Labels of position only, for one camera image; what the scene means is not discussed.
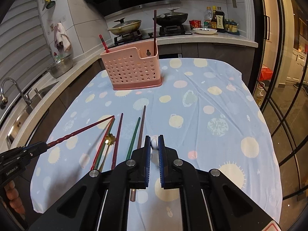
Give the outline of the person's left hand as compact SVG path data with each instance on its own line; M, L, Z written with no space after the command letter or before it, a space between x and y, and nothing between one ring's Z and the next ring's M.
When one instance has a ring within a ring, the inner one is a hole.
M10 206L21 215L25 215L26 211L23 206L23 202L19 196L19 192L15 187L15 183L11 180L5 187L6 196L9 199Z

